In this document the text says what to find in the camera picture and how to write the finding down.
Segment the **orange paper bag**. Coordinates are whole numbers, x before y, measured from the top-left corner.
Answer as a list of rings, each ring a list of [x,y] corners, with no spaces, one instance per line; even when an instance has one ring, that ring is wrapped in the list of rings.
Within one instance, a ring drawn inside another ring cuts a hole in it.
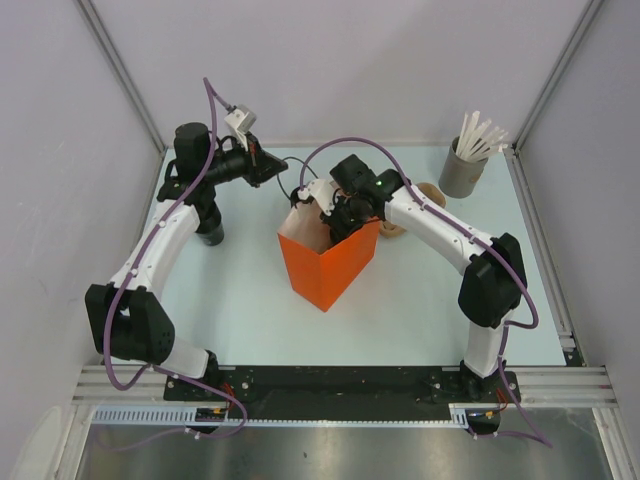
[[[277,235],[291,288],[323,312],[328,311],[372,260],[380,221],[368,223],[332,245],[329,227],[316,202],[290,194],[291,208]]]

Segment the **black cup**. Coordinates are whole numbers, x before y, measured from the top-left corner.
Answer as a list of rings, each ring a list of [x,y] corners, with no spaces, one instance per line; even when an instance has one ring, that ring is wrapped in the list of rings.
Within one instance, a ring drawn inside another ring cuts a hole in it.
[[[214,210],[202,220],[196,233],[204,244],[209,246],[219,245],[224,240],[224,227],[220,211]]]

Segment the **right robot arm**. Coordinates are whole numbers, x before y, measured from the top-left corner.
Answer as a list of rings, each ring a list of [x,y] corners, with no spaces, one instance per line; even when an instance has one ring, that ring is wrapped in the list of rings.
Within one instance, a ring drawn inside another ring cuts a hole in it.
[[[371,220],[384,220],[415,235],[461,275],[457,302],[470,326],[457,390],[473,401],[486,400],[496,391],[504,365],[499,351],[505,322],[527,285],[518,240],[508,233],[491,236],[459,221],[404,182],[398,171],[375,174],[355,155],[339,162],[330,176],[310,189],[334,244]]]

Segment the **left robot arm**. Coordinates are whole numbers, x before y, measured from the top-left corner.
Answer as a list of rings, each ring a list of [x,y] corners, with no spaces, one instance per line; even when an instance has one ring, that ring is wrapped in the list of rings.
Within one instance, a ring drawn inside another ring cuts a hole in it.
[[[221,376],[213,353],[177,337],[160,302],[166,280],[192,235],[210,246],[222,242],[217,185],[243,179],[259,187],[288,167],[261,147],[247,122],[230,130],[226,147],[202,123],[176,128],[176,157],[143,238],[108,283],[93,284],[85,294],[94,345],[105,360],[134,360],[185,376],[187,389],[202,400],[219,392]]]

